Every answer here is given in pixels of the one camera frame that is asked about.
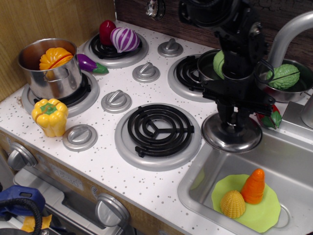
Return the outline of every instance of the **blue tool handle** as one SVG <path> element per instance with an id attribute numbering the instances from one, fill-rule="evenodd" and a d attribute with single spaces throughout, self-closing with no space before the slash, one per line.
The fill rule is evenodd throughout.
<path id="1" fill-rule="evenodd" d="M 38 206 L 40 212 L 42 212 L 45 207 L 45 198 L 35 188 L 13 185 L 8 189 L 0 192 L 0 201 L 6 201 L 16 198 L 24 198 L 34 201 Z M 26 216 L 33 215 L 33 213 L 30 210 L 20 205 L 12 205 L 0 208 L 0 216 L 5 216 L 7 212 L 10 212 L 15 215 L 26 215 Z"/>

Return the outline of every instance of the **stainless steel pot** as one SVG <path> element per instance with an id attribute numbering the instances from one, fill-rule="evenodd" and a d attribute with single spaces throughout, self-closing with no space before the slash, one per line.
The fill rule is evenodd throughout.
<path id="1" fill-rule="evenodd" d="M 220 80 L 221 78 L 213 69 L 214 56 L 220 51 L 220 49 L 210 50 L 202 54 L 198 58 L 197 66 L 199 71 L 200 80 Z"/>
<path id="2" fill-rule="evenodd" d="M 298 68 L 300 71 L 299 81 L 292 87 L 286 90 L 278 90 L 273 87 L 270 87 L 267 84 L 263 84 L 256 80 L 258 87 L 276 99 L 277 102 L 288 103 L 290 101 L 298 102 L 303 99 L 308 93 L 307 91 L 313 88 L 313 72 L 311 69 L 306 67 L 303 64 L 300 64 L 293 60 L 283 60 L 283 64 L 291 64 Z M 256 73 L 260 76 L 261 80 L 266 80 L 266 74 L 269 71 L 268 68 L 259 64 L 256 68 Z"/>
<path id="3" fill-rule="evenodd" d="M 49 48 L 62 47 L 73 54 L 66 64 L 55 69 L 39 70 L 40 57 Z M 25 47 L 19 54 L 19 65 L 26 74 L 31 91 L 38 98 L 62 99 L 73 94 L 82 83 L 82 72 L 74 43 L 58 38 L 42 39 Z"/>

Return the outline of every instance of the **green plate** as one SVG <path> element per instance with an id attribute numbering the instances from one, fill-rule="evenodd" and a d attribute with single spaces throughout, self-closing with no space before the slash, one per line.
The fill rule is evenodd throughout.
<path id="1" fill-rule="evenodd" d="M 218 181 L 212 192 L 214 210 L 222 213 L 220 201 L 225 193 L 231 190 L 240 192 L 248 177 L 249 175 L 228 175 Z M 265 184 L 262 201 L 256 205 L 246 203 L 245 213 L 234 220 L 259 233 L 264 233 L 277 223 L 280 209 L 275 191 Z"/>

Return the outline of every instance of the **sink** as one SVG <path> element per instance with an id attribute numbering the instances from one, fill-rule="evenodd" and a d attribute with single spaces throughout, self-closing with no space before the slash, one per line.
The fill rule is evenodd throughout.
<path id="1" fill-rule="evenodd" d="M 250 175 L 262 168 L 265 182 L 277 194 L 281 212 L 265 235 L 306 235 L 313 232 L 313 145 L 263 128 L 260 144 L 247 153 L 226 153 L 205 144 L 178 187 L 190 210 L 239 235 L 258 232 L 213 210 L 215 184 L 232 174 Z"/>

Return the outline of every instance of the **white speckled countertop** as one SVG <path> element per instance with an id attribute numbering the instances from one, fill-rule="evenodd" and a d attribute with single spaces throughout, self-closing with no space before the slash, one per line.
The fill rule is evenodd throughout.
<path id="1" fill-rule="evenodd" d="M 31 115 L 22 107 L 20 97 L 23 88 L 0 104 L 0 129 L 43 151 L 54 160 L 102 185 L 184 234 L 232 234 L 190 211 L 180 202 L 177 188 L 192 161 L 177 169 L 163 172 L 145 171 L 128 164 L 119 156 L 114 143 L 115 127 L 127 111 L 111 114 L 103 111 L 101 107 L 104 95 L 122 90 L 132 99 L 133 103 L 129 110 L 151 103 L 172 104 L 187 110 L 201 126 L 209 115 L 216 112 L 216 104 L 194 102 L 178 96 L 168 86 L 167 73 L 179 58 L 202 54 L 211 48 L 176 39 L 184 48 L 183 54 L 176 58 L 164 58 L 158 54 L 157 47 L 169 41 L 170 36 L 122 22 L 116 22 L 116 25 L 130 27 L 142 35 L 149 44 L 149 51 L 142 61 L 133 66 L 110 69 L 110 73 L 106 75 L 93 74 L 100 86 L 97 101 L 87 111 L 67 120 L 67 129 L 77 124 L 88 124 L 96 129 L 98 141 L 92 148 L 83 152 L 71 152 L 63 146 L 62 138 L 45 137 Z M 82 48 L 83 45 L 79 47 L 78 53 L 82 53 Z M 132 71 L 147 62 L 159 68 L 161 76 L 152 83 L 139 83 L 132 78 Z M 280 106 L 280 109 L 286 108 L 283 104 Z"/>

